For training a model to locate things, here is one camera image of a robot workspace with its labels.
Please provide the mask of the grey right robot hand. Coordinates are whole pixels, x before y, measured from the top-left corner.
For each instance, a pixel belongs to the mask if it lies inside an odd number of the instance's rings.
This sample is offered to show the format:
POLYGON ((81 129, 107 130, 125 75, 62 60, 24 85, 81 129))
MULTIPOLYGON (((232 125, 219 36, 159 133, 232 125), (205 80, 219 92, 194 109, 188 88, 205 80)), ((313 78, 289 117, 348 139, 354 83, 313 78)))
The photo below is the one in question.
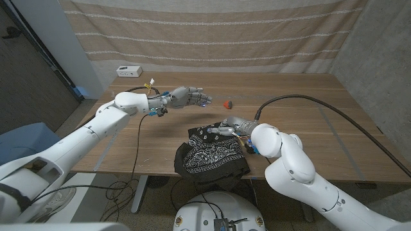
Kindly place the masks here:
POLYGON ((242 117, 230 116, 224 119, 219 126, 208 128, 207 132, 223 136, 234 136, 234 134, 248 136, 251 135, 253 129, 258 125, 259 123, 256 121, 249 121, 242 117))

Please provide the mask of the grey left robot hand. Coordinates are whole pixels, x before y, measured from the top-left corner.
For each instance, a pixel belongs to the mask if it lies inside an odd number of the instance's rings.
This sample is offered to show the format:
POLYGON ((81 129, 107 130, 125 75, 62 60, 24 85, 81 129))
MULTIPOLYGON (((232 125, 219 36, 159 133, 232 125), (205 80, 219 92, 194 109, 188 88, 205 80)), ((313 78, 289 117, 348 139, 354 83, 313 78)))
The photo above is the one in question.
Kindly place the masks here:
POLYGON ((165 96, 148 99, 149 108, 174 108, 196 105, 204 107, 211 104, 212 97, 203 93, 203 88, 181 86, 165 96))

